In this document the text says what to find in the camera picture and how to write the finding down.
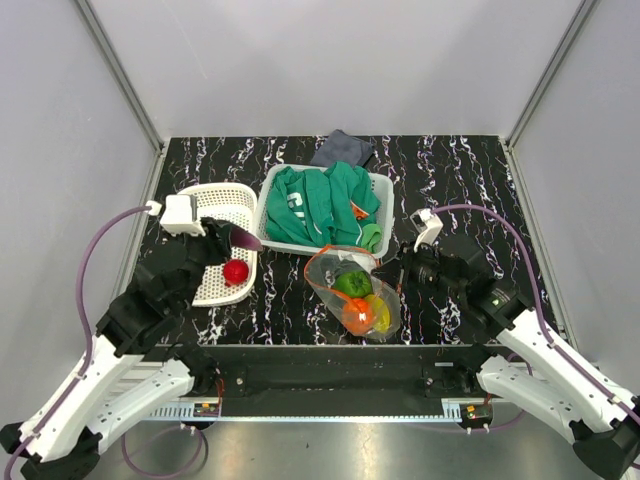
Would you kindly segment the purple fake eggplant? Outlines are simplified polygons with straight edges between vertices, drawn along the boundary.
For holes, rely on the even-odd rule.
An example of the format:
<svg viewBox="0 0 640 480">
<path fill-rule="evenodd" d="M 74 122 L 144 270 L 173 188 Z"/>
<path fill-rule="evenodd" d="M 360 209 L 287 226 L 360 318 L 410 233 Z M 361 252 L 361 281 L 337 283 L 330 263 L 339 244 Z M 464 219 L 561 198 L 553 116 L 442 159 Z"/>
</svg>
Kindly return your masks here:
<svg viewBox="0 0 640 480">
<path fill-rule="evenodd" d="M 260 239 L 239 226 L 231 227 L 229 239 L 231 246 L 235 248 L 254 252 L 261 252 L 263 250 Z"/>
</svg>

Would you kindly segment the red fake round fruit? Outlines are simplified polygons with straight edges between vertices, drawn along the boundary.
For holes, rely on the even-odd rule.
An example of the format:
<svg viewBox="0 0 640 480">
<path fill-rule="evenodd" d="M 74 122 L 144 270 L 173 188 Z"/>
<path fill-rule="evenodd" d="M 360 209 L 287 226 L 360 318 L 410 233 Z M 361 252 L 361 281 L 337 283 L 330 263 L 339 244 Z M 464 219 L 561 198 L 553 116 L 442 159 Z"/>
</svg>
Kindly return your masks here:
<svg viewBox="0 0 640 480">
<path fill-rule="evenodd" d="M 222 274 L 227 287 L 241 285 L 249 277 L 249 265 L 241 259 L 231 259 L 224 266 Z"/>
</svg>

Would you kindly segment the clear zip top bag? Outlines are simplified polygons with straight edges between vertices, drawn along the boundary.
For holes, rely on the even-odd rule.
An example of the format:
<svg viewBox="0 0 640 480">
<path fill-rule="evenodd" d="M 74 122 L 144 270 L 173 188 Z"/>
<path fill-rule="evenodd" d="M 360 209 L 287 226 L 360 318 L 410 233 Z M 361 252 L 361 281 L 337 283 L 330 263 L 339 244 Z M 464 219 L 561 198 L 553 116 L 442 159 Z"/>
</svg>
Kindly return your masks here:
<svg viewBox="0 0 640 480">
<path fill-rule="evenodd" d="M 399 329 L 400 298 L 377 278 L 378 260 L 358 247 L 328 245 L 304 268 L 304 278 L 325 307 L 352 335 L 384 342 Z"/>
</svg>

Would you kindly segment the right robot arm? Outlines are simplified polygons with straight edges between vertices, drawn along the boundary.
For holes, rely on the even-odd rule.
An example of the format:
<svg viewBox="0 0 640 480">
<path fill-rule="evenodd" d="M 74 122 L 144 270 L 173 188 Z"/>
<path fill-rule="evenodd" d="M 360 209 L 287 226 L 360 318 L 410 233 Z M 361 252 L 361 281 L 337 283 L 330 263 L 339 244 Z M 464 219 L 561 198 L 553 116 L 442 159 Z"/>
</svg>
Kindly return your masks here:
<svg viewBox="0 0 640 480">
<path fill-rule="evenodd" d="M 560 337 L 518 287 L 495 277 L 479 246 L 447 237 L 405 244 L 374 276 L 399 291 L 449 294 L 472 327 L 528 362 L 520 374 L 504 357 L 474 345 L 454 371 L 466 396 L 484 390 L 554 429 L 602 479 L 620 479 L 639 456 L 639 397 L 616 384 Z"/>
</svg>

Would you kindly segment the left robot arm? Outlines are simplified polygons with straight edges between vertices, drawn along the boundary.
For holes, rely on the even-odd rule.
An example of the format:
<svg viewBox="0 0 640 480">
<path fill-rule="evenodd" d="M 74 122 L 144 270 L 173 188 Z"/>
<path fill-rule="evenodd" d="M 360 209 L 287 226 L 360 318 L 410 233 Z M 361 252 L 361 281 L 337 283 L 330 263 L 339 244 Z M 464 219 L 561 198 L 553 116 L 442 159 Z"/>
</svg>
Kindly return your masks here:
<svg viewBox="0 0 640 480">
<path fill-rule="evenodd" d="M 185 344 L 154 374 L 111 400 L 111 389 L 173 330 L 210 266 L 232 257 L 235 227 L 203 218 L 203 234 L 181 233 L 136 266 L 129 285 L 109 305 L 85 352 L 58 390 L 30 419 L 1 429 L 10 459 L 24 459 L 26 479 L 83 479 L 109 446 L 163 403 L 203 396 L 216 386 L 218 365 Z"/>
</svg>

